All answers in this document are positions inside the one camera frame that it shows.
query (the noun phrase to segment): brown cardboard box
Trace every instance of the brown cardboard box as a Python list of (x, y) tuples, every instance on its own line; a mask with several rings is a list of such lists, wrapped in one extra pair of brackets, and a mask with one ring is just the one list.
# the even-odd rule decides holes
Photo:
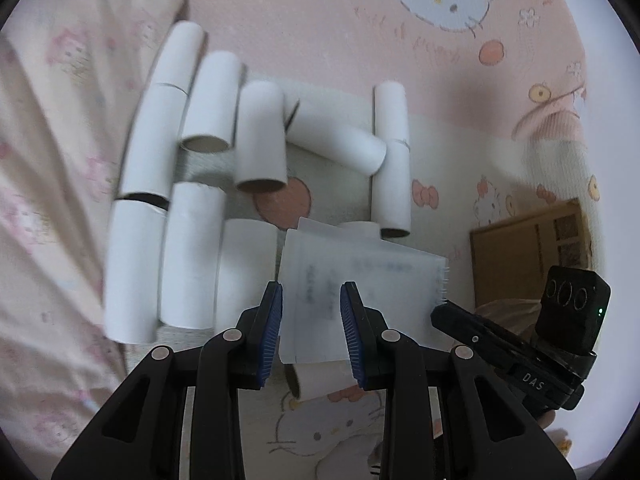
[(591, 267), (591, 237), (578, 199), (471, 231), (476, 307), (539, 300), (549, 267)]

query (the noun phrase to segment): white paper roll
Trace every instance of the white paper roll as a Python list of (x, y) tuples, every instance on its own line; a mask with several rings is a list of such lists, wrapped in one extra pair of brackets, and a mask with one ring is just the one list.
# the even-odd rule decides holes
[(149, 193), (169, 200), (178, 132), (187, 95), (172, 86), (151, 86), (142, 96), (122, 167), (119, 196)]
[(276, 273), (278, 229), (259, 220), (225, 222), (216, 292), (216, 332), (238, 324), (243, 311), (258, 306)]
[(383, 237), (411, 233), (411, 200), (409, 148), (400, 142), (388, 142), (385, 161), (371, 184), (371, 220), (380, 224)]
[(160, 321), (180, 328), (214, 325), (225, 192), (196, 182), (174, 186), (166, 223)]
[(104, 265), (104, 331), (127, 344), (152, 343), (166, 212), (135, 200), (111, 207)]
[(287, 129), (287, 142), (371, 176), (385, 160), (386, 143), (343, 124), (302, 101)]
[(376, 86), (374, 96), (376, 136), (411, 146), (404, 86), (397, 81), (385, 81)]
[(203, 41), (200, 25), (176, 23), (164, 40), (149, 85), (172, 85), (188, 94)]
[(180, 140), (186, 150), (224, 152), (233, 144), (242, 63), (232, 52), (207, 54), (200, 64)]
[(344, 222), (338, 227), (353, 232), (355, 235), (363, 236), (365, 238), (377, 238), (380, 240), (380, 225), (375, 222)]
[(240, 92), (236, 130), (236, 187), (249, 193), (287, 185), (284, 94), (276, 83), (254, 81)]
[(287, 370), (287, 382), (296, 400), (323, 397), (358, 384), (349, 361), (293, 364)]

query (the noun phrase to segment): triangular cutout in gripper arm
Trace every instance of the triangular cutout in gripper arm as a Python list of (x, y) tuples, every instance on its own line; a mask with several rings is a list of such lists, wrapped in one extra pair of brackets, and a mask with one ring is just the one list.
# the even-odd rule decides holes
[(467, 358), (454, 349), (451, 359), (468, 427), (470, 478), (575, 480), (569, 463), (506, 384), (476, 354), (459, 354)]
[(169, 384), (174, 352), (155, 350), (163, 358), (150, 352), (140, 361), (62, 457), (52, 480), (172, 478), (179, 457), (173, 433), (182, 425), (186, 387)]

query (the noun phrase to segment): black camera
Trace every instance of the black camera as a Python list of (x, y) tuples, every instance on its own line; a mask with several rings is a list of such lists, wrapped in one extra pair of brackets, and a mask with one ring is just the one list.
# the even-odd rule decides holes
[(537, 417), (572, 410), (582, 398), (609, 297), (609, 285), (595, 272), (553, 266), (530, 342), (450, 301), (433, 310), (431, 322), (494, 366)]

